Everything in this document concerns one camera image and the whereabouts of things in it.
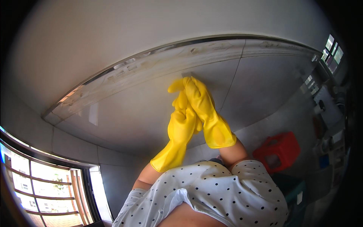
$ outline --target glove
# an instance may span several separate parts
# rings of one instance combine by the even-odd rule
[[[169,93],[176,91],[185,91],[190,105],[204,123],[204,138],[210,148],[229,147],[236,143],[236,135],[215,110],[214,100],[204,83],[194,77],[184,77],[168,88]]]
[[[197,117],[184,91],[172,104],[175,111],[171,114],[168,125],[168,136],[170,141],[153,159],[151,166],[158,172],[165,172],[169,169],[182,165],[187,144],[193,134],[202,130],[202,123]]]

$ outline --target ceiling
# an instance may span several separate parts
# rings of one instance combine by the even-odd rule
[[[8,86],[43,114],[118,61],[181,40],[277,37],[322,50],[330,24],[313,1],[40,1],[9,58]]]
[[[304,0],[41,1],[18,33],[1,82],[59,129],[152,155],[168,140],[176,94],[167,88],[182,73],[206,83],[235,131],[272,114],[302,84],[330,28],[318,6]],[[231,34],[266,40],[228,40]],[[158,50],[209,36],[227,39]],[[87,83],[151,49],[157,51]],[[200,133],[189,146],[202,143]]]

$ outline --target white shirt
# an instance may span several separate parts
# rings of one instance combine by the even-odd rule
[[[168,170],[148,191],[132,190],[113,227],[157,226],[182,202],[228,227],[282,226],[288,212],[261,162],[244,160],[231,173],[205,161]]]

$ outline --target ceiling trim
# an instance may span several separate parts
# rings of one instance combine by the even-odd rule
[[[197,37],[197,38],[191,38],[187,40],[181,40],[178,42],[173,42],[165,45],[161,45],[149,50],[146,50],[144,52],[140,52],[138,54],[132,55],[128,58],[125,58],[119,62],[116,62],[115,64],[112,64],[111,66],[93,74],[92,76],[88,77],[78,85],[76,85],[74,88],[69,90],[64,96],[62,96],[60,99],[58,99],[57,102],[55,102],[47,111],[45,111],[44,114],[42,114],[41,118],[45,120],[45,118],[58,106],[60,105],[64,100],[66,100],[68,97],[73,95],[78,89],[82,88],[83,86],[91,83],[92,81],[114,71],[115,69],[118,69],[124,65],[127,65],[131,62],[134,62],[136,60],[142,59],[144,57],[147,57],[149,55],[160,53],[162,51],[182,47],[182,46],[188,46],[192,44],[198,44],[203,42],[212,42],[212,41],[220,41],[220,40],[238,40],[238,39],[256,39],[256,40],[270,40],[270,41],[280,41],[284,43],[294,44],[297,46],[301,46],[307,49],[310,49],[312,51],[318,51],[310,46],[303,45],[301,43],[293,42],[290,40],[285,40],[281,38],[275,38],[275,37],[269,37],[269,36],[258,36],[258,35],[242,35],[242,34],[225,34],[225,35],[214,35],[214,36],[204,36],[204,37]]]

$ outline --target wall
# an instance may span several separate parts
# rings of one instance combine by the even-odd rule
[[[64,158],[100,165],[112,214],[117,215],[147,159],[109,150],[55,128],[6,88],[1,89],[0,125],[21,141]]]
[[[303,84],[275,113],[234,133],[252,157],[253,151],[260,147],[267,137],[292,131],[301,152],[294,164],[282,173],[304,178],[317,166],[315,163],[317,158],[311,150],[316,143],[312,120],[315,105],[310,91]],[[209,160],[217,155],[219,155],[218,149],[211,149],[207,144],[202,144],[187,150],[184,165],[190,165],[199,160]]]
[[[321,51],[329,32],[310,0],[41,1],[14,44],[9,85],[42,114],[93,74],[160,45],[248,34]]]

